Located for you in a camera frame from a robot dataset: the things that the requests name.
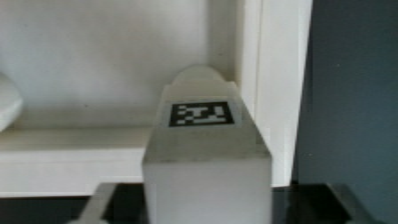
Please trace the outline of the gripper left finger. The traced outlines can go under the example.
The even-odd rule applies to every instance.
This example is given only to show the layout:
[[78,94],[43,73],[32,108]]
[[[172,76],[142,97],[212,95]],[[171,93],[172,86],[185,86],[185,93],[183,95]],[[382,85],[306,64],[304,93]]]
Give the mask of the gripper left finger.
[[69,224],[146,224],[144,185],[103,183]]

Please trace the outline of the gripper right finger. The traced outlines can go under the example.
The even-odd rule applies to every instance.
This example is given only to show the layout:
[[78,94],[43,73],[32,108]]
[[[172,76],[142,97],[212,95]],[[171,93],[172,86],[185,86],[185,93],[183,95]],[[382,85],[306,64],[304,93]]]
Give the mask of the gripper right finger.
[[371,224],[371,215],[343,185],[299,184],[272,189],[272,224]]

